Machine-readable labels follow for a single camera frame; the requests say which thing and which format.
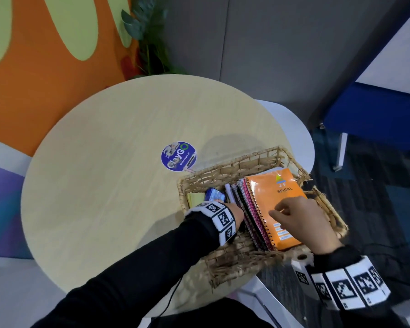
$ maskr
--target purple wall section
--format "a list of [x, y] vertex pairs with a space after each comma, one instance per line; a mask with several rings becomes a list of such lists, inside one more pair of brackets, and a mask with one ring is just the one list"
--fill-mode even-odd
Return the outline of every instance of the purple wall section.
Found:
[[24, 177], [0, 168], [0, 257], [32, 259], [20, 216]]

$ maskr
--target chair leg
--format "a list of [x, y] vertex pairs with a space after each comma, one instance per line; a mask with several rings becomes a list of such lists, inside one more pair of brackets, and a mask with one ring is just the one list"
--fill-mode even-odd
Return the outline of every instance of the chair leg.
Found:
[[343, 160], [344, 160], [344, 152], [346, 149], [346, 141], [348, 139], [348, 134], [342, 132], [339, 138], [339, 147], [337, 153], [337, 162], [336, 165], [333, 167], [334, 171], [339, 171], [343, 168]]

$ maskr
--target hand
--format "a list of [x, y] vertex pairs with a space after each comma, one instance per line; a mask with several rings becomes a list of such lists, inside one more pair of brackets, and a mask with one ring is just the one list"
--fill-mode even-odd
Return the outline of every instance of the hand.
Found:
[[343, 246], [314, 199], [285, 198], [269, 215], [314, 254], [332, 253]]
[[238, 228], [240, 228], [241, 222], [243, 222], [243, 220], [244, 220], [243, 211], [241, 210], [240, 207], [238, 207], [234, 203], [223, 203], [223, 204], [226, 205], [226, 207], [228, 207], [230, 209], [230, 211], [232, 212], [232, 214], [234, 215], [235, 228], [236, 228], [236, 230], [238, 230]]

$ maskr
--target blue package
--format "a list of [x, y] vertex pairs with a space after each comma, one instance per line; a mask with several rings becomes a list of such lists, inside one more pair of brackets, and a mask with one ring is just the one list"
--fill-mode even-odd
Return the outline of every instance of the blue package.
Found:
[[218, 199], [224, 202], [225, 201], [225, 195], [222, 192], [220, 192], [219, 190], [214, 189], [213, 187], [206, 190], [205, 200], [214, 201], [214, 200], [218, 200]]

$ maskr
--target orange wall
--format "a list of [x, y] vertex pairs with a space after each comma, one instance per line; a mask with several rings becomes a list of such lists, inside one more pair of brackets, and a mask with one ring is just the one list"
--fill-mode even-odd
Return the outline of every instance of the orange wall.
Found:
[[137, 42], [125, 48], [107, 0], [94, 4], [97, 46], [80, 61], [62, 42], [44, 0], [12, 0], [11, 41], [0, 60], [0, 142], [33, 156], [68, 111], [124, 81], [120, 60], [135, 56]]

